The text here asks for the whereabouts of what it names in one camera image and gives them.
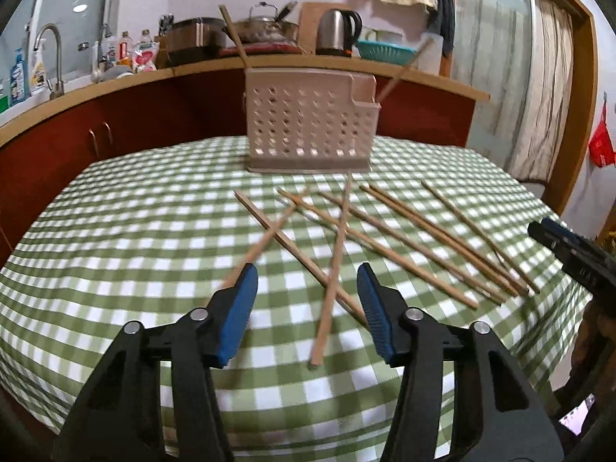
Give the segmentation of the steel wok with lid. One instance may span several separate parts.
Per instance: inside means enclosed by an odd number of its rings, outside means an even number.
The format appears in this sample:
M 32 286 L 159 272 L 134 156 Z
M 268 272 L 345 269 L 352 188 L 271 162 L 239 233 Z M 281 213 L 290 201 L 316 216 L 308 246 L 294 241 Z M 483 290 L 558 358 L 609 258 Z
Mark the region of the steel wok with lid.
M 299 25 L 287 20 L 298 1 L 287 2 L 281 10 L 274 4 L 261 1 L 252 5 L 248 17 L 233 23 L 242 44 L 286 43 L 295 45 Z

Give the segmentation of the red hanging bag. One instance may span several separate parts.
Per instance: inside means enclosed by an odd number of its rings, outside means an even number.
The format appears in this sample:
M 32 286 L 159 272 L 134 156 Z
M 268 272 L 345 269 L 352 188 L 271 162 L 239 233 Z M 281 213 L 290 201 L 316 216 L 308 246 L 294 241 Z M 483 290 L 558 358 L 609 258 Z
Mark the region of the red hanging bag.
M 589 141 L 588 149 L 590 161 L 596 168 L 615 165 L 615 149 L 607 124 L 607 101 L 603 101 L 599 122 Z

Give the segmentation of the dark metal pot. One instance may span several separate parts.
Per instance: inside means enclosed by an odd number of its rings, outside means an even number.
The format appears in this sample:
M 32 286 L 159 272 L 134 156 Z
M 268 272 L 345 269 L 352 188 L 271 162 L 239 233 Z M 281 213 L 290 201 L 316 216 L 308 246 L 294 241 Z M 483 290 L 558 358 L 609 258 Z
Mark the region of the dark metal pot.
M 169 63 L 180 66 L 217 59 L 226 45 L 226 23 L 198 17 L 173 23 L 166 35 Z

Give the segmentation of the white plastic jug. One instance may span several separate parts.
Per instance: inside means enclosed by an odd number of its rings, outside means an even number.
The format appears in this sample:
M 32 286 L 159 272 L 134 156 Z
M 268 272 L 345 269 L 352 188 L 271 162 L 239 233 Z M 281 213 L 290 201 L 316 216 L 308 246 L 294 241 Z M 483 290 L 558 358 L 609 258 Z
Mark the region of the white plastic jug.
M 442 59 L 443 43 L 444 39 L 440 35 L 435 35 L 431 32 L 424 32 L 422 34 L 420 48 L 423 52 L 415 61 L 418 70 L 433 75 L 440 74 L 440 60 Z

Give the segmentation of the wooden chopstick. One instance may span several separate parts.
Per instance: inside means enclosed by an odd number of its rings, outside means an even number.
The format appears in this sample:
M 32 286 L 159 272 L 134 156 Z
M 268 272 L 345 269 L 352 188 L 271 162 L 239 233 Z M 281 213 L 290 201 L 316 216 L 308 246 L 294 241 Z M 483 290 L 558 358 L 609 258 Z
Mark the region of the wooden chopstick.
M 502 305 L 502 303 L 506 302 L 506 296 L 503 293 L 499 292 L 495 285 L 487 285 L 483 281 L 480 281 L 478 278 L 474 278 L 474 276 L 469 274 L 467 269 L 462 269 L 462 267 L 457 267 L 455 264 L 453 264 L 449 260 L 449 256 L 440 256 L 439 253 L 435 253 L 433 250 L 430 250 L 423 243 L 418 243 L 417 241 L 412 240 L 410 237 L 408 237 L 408 235 L 405 234 L 405 231 L 403 231 L 403 229 L 393 228 L 392 226 L 388 225 L 384 220 L 381 220 L 378 216 L 373 216 L 369 214 L 366 210 L 364 210 L 364 203 L 362 203 L 361 201 L 351 200 L 349 202 L 349 213 L 356 217 L 358 220 L 360 220 L 362 223 L 370 224 L 372 228 L 378 229 L 381 235 L 386 237 L 392 237 L 399 243 L 402 243 L 412 253 L 418 253 L 431 263 L 436 264 L 438 267 L 440 267 L 440 269 L 448 272 L 450 275 L 453 276 L 453 278 L 456 278 L 458 281 L 461 281 L 469 289 L 474 290 L 479 295 L 484 296 L 484 298 L 490 299 L 493 303 L 497 303 L 497 305 Z M 370 238 L 376 240 L 373 236 L 370 236 L 363 228 L 359 228 L 357 229 L 357 231 L 361 231 L 365 235 L 368 235 Z M 415 263 L 415 261 L 413 260 L 413 256 L 411 256 L 410 254 L 399 254 L 403 256 L 403 258 L 410 259 L 412 262 Z M 434 274 L 424 264 L 418 266 Z
M 444 281 L 440 280 L 434 274 L 430 273 L 426 269 L 412 262 L 410 259 L 403 258 L 403 256 L 393 251 L 393 249 L 390 249 L 390 248 L 387 248 L 381 245 L 376 240 L 370 238 L 368 235 L 365 235 L 361 231 L 357 231 L 354 228 L 349 228 L 349 226 L 346 225 L 345 221 L 340 220 L 340 219 L 335 219 L 328 213 L 321 211 L 320 209 L 317 209 L 316 206 L 313 206 L 312 204 L 309 204 L 309 203 L 305 203 L 305 201 L 302 198 L 299 198 L 299 196 L 292 195 L 285 190 L 278 189 L 278 193 L 281 196 L 290 199 L 300 209 L 314 213 L 318 218 L 320 218 L 322 221 L 325 221 L 326 223 L 330 225 L 335 225 L 335 226 L 343 225 L 343 230 L 348 236 L 351 237 L 353 241 L 363 244 L 364 246 L 368 246 L 369 248 L 373 249 L 376 253 L 380 253 L 381 256 L 383 256 L 383 258 L 389 259 L 393 263 L 396 263 L 397 265 L 403 267 L 408 272 L 415 274 L 415 276 L 418 276 L 419 278 L 421 278 L 421 280 L 425 281 L 426 283 L 428 283 L 429 285 L 435 288 L 438 288 L 440 291 L 446 293 L 447 295 L 459 301 L 460 303 L 463 303 L 471 310 L 477 310 L 479 308 L 479 303 L 477 303 L 477 301 L 466 296 L 459 289 L 456 289 L 452 287 L 451 285 L 449 285 L 448 283 L 445 283 Z
M 226 28 L 228 29 L 229 34 L 231 35 L 232 41 L 237 48 L 237 52 L 239 54 L 239 57 L 242 60 L 243 67 L 245 68 L 246 71 L 251 70 L 252 65 L 249 62 L 248 55 L 245 53 L 244 47 L 241 43 L 241 39 L 239 38 L 238 32 L 232 21 L 232 18 L 230 16 L 228 9 L 226 8 L 224 4 L 220 4 L 218 8 L 219 8 L 221 15 L 223 16 L 224 23 L 226 23 Z
M 500 280 L 500 278 L 507 280 L 509 285 L 514 287 L 519 294 L 528 295 L 531 288 L 529 288 L 525 281 L 520 278 L 520 275 L 519 278 L 514 278 L 513 275 L 506 270 L 506 268 L 500 267 L 487 256 L 481 254 L 463 238 L 460 238 L 458 235 L 453 233 L 449 233 L 446 228 L 442 228 L 435 222 L 424 218 L 415 208 L 408 206 L 408 204 L 405 204 L 402 200 L 396 197 L 390 196 L 390 194 L 386 193 L 374 184 L 369 184 L 365 191 L 372 194 L 374 197 L 377 197 L 385 204 L 393 206 L 401 215 L 407 217 L 411 221 L 415 221 L 416 224 L 420 225 L 424 231 L 427 231 L 427 233 L 433 235 L 433 237 L 450 245 L 452 248 L 460 247 L 462 249 L 462 254 L 466 256 L 467 259 L 475 259 L 482 265 L 487 266 L 489 272 L 496 275 L 496 280 Z
M 323 364 L 325 347 L 331 331 L 332 311 L 338 290 L 338 277 L 341 259 L 343 258 L 343 243 L 345 243 L 346 238 L 346 222 L 348 221 L 349 216 L 349 202 L 352 184 L 353 176 L 352 173 L 349 172 L 346 175 L 346 185 L 343 190 L 343 201 L 340 206 L 340 215 L 338 219 L 336 240 L 333 248 L 328 284 L 326 287 L 323 306 L 321 307 L 321 318 L 318 323 L 316 337 L 310 355 L 309 363 L 313 367 L 318 367 Z
M 421 185 L 429 191 L 435 198 L 440 200 L 441 203 L 446 206 L 446 208 L 452 212 L 460 221 L 462 221 L 468 228 L 471 228 L 474 233 L 479 236 L 497 256 L 500 256 L 502 261 L 506 263 L 509 268 L 513 268 L 519 275 L 520 278 L 525 281 L 526 285 L 529 288 L 533 289 L 535 293 L 540 292 L 540 288 L 537 284 L 522 270 L 522 268 L 509 256 L 509 254 L 502 249 L 487 233 L 477 224 L 475 224 L 467 215 L 462 213 L 461 210 L 457 206 L 455 206 L 449 199 L 447 199 L 442 193 L 433 188 L 432 185 L 429 185 L 427 181 L 421 181 Z
M 440 241 L 440 243 L 454 249 L 469 263 L 473 264 L 486 278 L 502 287 L 508 293 L 511 293 L 512 295 L 528 296 L 528 288 L 526 286 L 523 286 L 520 281 L 516 281 L 502 268 L 498 267 L 485 256 L 477 253 L 471 246 L 468 245 L 467 242 L 455 239 L 451 234 L 447 233 L 444 228 L 441 228 L 430 220 L 421 217 L 417 211 L 412 210 L 409 206 L 405 206 L 401 200 L 387 197 L 382 192 L 379 192 L 367 185 L 361 185 L 360 188 L 362 191 L 371 194 L 371 196 L 389 206 L 399 215 L 402 215 L 413 222 L 416 226 L 429 235 L 432 235 L 433 238 Z
M 264 215 L 264 213 L 257 208 L 255 203 L 253 203 L 252 200 L 248 198 L 248 196 L 239 191 L 235 191 L 234 195 L 238 199 L 238 201 L 245 207 L 245 209 L 248 210 L 248 213 L 250 213 L 260 223 L 260 225 L 263 226 L 264 229 L 267 222 L 274 224 L 280 218 L 279 217 L 276 221 L 270 221 Z M 288 251 L 288 253 L 294 256 L 295 259 L 297 259 L 303 265 L 303 267 L 306 268 L 308 272 L 317 281 L 321 283 L 323 287 L 327 287 L 329 279 L 328 275 L 325 274 L 325 271 L 321 269 L 321 267 L 318 266 L 317 263 L 311 260 L 309 256 L 303 253 L 302 250 L 299 249 L 299 247 L 296 246 L 296 244 L 286 236 L 283 231 L 283 228 L 282 231 L 277 233 L 274 238 L 271 239 L 271 241 L 273 240 L 278 241 Z
M 265 249 L 265 247 L 270 243 L 271 239 L 274 236 L 282 231 L 284 224 L 288 221 L 292 213 L 296 210 L 298 206 L 296 204 L 292 204 L 288 206 L 288 208 L 282 213 L 280 218 L 274 223 L 271 224 L 267 222 L 265 225 L 265 233 L 262 235 L 260 240 L 254 244 L 248 252 L 245 253 L 244 257 L 236 264 L 233 270 L 224 278 L 223 280 L 223 288 L 230 288 L 235 285 L 236 281 L 241 274 L 243 266 L 247 263 L 253 263 L 257 260 Z
M 427 40 L 420 46 L 415 57 L 410 60 L 406 65 L 404 65 L 395 76 L 390 78 L 388 83 L 382 89 L 382 91 L 377 95 L 376 102 L 381 104 L 385 100 L 385 98 L 393 92 L 393 89 L 397 87 L 397 84 L 403 79 L 404 75 L 410 71 L 413 67 L 415 67 L 415 63 L 418 59 L 424 54 L 426 49 L 433 43 L 433 38 L 427 38 Z

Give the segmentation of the white enamel bowl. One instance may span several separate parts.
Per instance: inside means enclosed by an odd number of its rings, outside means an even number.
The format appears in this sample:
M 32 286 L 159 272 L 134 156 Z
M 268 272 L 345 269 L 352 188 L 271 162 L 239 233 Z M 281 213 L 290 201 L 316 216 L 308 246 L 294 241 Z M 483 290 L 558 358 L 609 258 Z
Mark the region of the white enamel bowl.
M 367 28 L 362 35 L 365 41 L 402 45 L 403 35 L 396 31 Z

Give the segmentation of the red kitchen cabinets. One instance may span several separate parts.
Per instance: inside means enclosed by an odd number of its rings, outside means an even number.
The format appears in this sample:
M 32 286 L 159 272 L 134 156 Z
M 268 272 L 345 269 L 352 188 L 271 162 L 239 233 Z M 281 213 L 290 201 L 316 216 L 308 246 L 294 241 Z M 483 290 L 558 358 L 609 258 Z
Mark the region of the red kitchen cabinets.
M 1 258 L 89 165 L 145 149 L 243 136 L 244 74 L 192 74 L 123 89 L 31 124 L 1 147 Z M 378 135 L 465 146 L 475 100 L 404 80 L 381 104 Z

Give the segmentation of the wooden cutting board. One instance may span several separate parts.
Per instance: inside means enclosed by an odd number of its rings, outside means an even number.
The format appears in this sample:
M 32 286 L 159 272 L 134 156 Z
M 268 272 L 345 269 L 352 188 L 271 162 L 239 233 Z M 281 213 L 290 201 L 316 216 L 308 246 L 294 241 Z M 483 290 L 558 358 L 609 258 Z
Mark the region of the wooden cutting board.
M 298 46 L 307 54 L 313 54 L 321 17 L 327 10 L 349 10 L 346 3 L 303 2 L 299 16 Z

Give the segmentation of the beige perforated utensil holder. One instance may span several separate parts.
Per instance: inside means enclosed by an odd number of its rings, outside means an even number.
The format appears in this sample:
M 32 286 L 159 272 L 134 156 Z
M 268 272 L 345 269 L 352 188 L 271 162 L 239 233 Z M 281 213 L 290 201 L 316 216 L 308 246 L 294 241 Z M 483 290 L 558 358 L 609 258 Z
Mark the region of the beige perforated utensil holder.
M 371 74 L 308 68 L 245 73 L 248 170 L 345 173 L 370 169 L 380 104 Z

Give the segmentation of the blue detergent bottle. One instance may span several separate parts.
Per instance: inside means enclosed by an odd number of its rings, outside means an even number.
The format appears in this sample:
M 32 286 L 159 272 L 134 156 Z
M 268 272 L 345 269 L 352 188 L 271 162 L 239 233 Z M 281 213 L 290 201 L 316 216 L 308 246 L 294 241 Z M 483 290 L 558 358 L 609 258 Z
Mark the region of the blue detergent bottle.
M 16 105 L 27 99 L 27 74 L 23 50 L 15 50 L 16 60 L 10 70 L 10 104 Z

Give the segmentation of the white spray bottle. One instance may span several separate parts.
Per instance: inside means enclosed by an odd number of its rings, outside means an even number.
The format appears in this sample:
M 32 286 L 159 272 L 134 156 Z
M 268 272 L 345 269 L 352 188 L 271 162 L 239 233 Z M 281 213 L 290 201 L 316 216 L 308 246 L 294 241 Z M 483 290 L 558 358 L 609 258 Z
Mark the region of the white spray bottle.
M 45 50 L 45 38 L 41 39 L 41 43 L 37 50 L 32 51 L 32 60 L 30 68 L 29 86 L 31 94 L 38 93 L 47 88 L 47 72 L 43 60 L 43 52 Z

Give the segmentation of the wooden countertop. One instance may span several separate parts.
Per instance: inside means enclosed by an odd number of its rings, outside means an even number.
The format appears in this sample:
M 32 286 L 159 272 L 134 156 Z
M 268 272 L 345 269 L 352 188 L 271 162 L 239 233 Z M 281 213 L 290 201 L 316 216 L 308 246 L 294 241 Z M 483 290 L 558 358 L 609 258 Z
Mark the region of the wooden countertop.
M 402 66 L 373 62 L 372 60 L 363 60 L 358 57 L 345 59 L 340 56 L 314 54 L 262 54 L 252 55 L 248 59 L 254 69 L 326 69 L 372 74 L 374 76 L 387 78 L 392 78 L 402 68 Z M 14 138 L 23 134 L 23 132 L 29 131 L 35 125 L 63 113 L 65 110 L 70 110 L 72 107 L 114 92 L 171 78 L 206 72 L 241 70 L 242 68 L 243 63 L 241 58 L 235 56 L 219 60 L 205 60 L 204 62 L 171 67 L 154 72 L 129 75 L 124 78 L 100 82 L 96 85 L 86 85 L 85 87 L 72 90 L 54 100 L 42 102 L 28 110 L 24 110 L 18 115 L 8 118 L 7 121 L 1 124 L 1 144 L 8 144 Z M 484 91 L 476 90 L 469 85 L 464 85 L 449 77 L 429 74 L 415 68 L 408 71 L 402 80 L 416 85 L 436 88 L 444 92 L 471 99 L 475 102 L 488 102 L 491 100 L 491 96 Z

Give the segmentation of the glass sliding door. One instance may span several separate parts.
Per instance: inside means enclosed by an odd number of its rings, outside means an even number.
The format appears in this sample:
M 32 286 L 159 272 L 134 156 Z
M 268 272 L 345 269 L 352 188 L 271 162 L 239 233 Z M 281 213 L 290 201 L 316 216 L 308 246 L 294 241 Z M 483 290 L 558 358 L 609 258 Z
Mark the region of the glass sliding door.
M 490 95 L 476 104 L 467 146 L 502 169 L 525 112 L 534 0 L 456 0 L 452 77 Z

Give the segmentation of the stainless electric kettle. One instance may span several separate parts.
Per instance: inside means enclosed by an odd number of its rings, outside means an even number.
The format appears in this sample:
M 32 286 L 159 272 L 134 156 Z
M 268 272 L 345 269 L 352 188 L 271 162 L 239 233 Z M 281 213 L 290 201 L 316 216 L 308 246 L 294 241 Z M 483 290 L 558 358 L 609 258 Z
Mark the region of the stainless electric kettle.
M 315 53 L 351 57 L 361 30 L 362 19 L 355 10 L 327 10 L 318 23 Z

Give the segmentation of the red white packet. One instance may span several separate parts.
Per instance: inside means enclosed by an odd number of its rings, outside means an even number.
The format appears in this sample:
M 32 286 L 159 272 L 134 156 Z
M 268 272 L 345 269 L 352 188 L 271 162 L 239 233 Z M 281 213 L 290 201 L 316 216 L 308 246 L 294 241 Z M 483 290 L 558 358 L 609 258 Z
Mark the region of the red white packet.
M 132 52 L 132 70 L 138 74 L 157 70 L 156 59 L 159 46 L 156 42 L 140 42 Z

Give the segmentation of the dark hanging cloth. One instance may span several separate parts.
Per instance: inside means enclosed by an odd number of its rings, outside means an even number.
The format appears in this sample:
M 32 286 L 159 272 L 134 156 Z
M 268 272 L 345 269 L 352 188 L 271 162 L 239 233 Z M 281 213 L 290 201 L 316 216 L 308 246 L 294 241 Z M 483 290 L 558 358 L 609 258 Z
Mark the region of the dark hanging cloth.
M 430 10 L 427 31 L 443 38 L 442 56 L 451 55 L 455 38 L 454 0 L 435 0 L 437 6 Z

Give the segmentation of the teal plastic colander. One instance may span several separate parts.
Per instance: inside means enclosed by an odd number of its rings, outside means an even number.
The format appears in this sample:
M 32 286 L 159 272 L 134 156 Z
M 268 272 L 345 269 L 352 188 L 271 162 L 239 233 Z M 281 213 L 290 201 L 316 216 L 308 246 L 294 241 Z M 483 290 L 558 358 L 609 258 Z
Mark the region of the teal plastic colander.
M 415 49 L 402 45 L 375 42 L 370 40 L 358 40 L 355 48 L 364 60 L 386 63 L 397 66 L 405 66 L 417 56 Z

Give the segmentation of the window with frosted glass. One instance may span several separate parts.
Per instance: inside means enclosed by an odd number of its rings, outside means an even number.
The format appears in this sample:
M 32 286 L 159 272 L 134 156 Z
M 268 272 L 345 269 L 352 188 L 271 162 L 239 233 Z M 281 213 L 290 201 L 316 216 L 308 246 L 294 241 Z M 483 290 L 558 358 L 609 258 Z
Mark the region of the window with frosted glass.
M 60 31 L 62 78 L 71 81 L 91 71 L 91 51 L 99 39 L 105 0 L 21 0 L 1 31 L 1 79 L 9 80 L 16 51 L 28 53 L 46 24 Z

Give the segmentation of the green checkered tablecloth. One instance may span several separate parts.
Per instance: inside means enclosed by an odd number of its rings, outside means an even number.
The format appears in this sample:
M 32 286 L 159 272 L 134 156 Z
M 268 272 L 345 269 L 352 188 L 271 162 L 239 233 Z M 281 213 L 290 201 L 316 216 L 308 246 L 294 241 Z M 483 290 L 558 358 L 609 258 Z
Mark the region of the green checkered tablecloth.
M 91 165 L 32 224 L 1 271 L 1 383 L 38 421 L 58 431 L 79 390 L 123 324 L 175 321 L 203 305 L 263 235 L 236 199 L 242 192 L 269 218 L 284 192 L 329 209 L 343 175 L 248 172 L 245 138 L 152 149 Z M 397 264 L 353 241 L 340 281 L 355 288 L 369 263 L 411 306 L 457 325 L 486 322 L 544 389 L 570 346 L 589 293 L 528 237 L 550 211 L 480 154 L 377 139 L 371 170 L 354 178 L 352 203 L 425 246 L 412 262 L 447 280 L 429 254 L 465 260 L 364 192 L 376 185 L 424 217 L 480 247 L 465 214 L 537 284 L 538 292 L 470 310 Z M 455 211 L 446 209 L 453 203 Z M 258 263 L 259 292 L 239 352 L 213 374 L 236 456 L 245 461 L 373 461 L 380 457 L 400 373 L 375 352 L 370 333 L 333 311 L 324 364 L 308 360 L 324 288 L 278 243 Z

